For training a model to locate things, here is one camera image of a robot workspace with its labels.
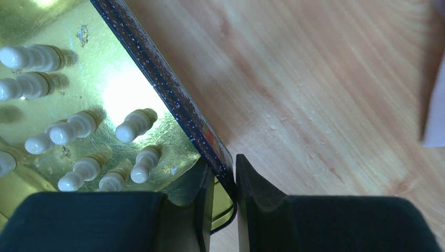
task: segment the scratched metal surface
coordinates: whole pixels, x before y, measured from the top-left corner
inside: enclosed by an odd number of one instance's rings
[[[130,169],[137,152],[148,145],[162,150],[160,163],[147,183],[129,181],[125,191],[158,191],[196,163],[199,153],[91,3],[1,1],[0,24],[0,46],[48,44],[65,56],[65,66],[49,73],[54,85],[48,96],[0,103],[0,149],[15,148],[21,159],[13,173],[0,178],[2,215],[8,218],[11,209],[30,193],[55,190],[57,181],[88,154],[99,152],[110,160],[98,178],[79,191],[98,188],[100,178],[126,159]],[[0,64],[0,78],[17,74]],[[128,113],[144,108],[153,109],[158,120],[135,142],[120,143],[114,135],[116,127]],[[27,138],[50,123],[87,109],[103,118],[93,135],[56,146],[43,155],[26,154],[23,145]],[[11,181],[15,181],[13,190]]]

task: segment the light brown wooden surface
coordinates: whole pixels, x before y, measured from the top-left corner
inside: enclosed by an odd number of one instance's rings
[[[445,245],[421,146],[445,27],[426,0],[128,0],[232,155],[290,194],[398,195]],[[238,250],[237,225],[211,239]]]

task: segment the white pawn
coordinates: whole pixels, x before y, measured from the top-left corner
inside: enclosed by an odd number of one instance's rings
[[[17,166],[15,158],[4,151],[0,151],[0,177],[5,176]]]
[[[124,122],[116,128],[116,137],[123,143],[130,143],[145,134],[152,125],[150,117],[138,109],[127,115]]]
[[[141,184],[149,179],[150,171],[155,168],[159,162],[160,154],[152,147],[145,147],[136,156],[136,164],[131,171],[131,180]]]
[[[0,61],[12,69],[34,68],[37,71],[55,71],[60,66],[60,56],[50,46],[5,46],[0,49]]]
[[[101,169],[102,166],[96,159],[84,157],[73,165],[72,172],[68,172],[59,180],[57,186],[62,192],[75,192],[85,181],[94,180]]]
[[[54,147],[54,143],[51,141],[49,137],[49,132],[55,126],[63,123],[63,121],[58,121],[53,124],[47,126],[43,133],[38,134],[37,136],[33,136],[32,138],[28,138],[25,142],[25,149],[31,154],[39,155],[43,154]]]
[[[0,101],[19,99],[36,99],[48,94],[47,80],[36,72],[26,72],[16,79],[0,79]]]
[[[77,138],[86,138],[96,130],[96,121],[92,115],[81,111],[70,116],[49,132],[51,141],[57,145],[65,145]]]
[[[124,177],[117,172],[109,172],[99,181],[99,189],[95,192],[120,192],[125,184]]]

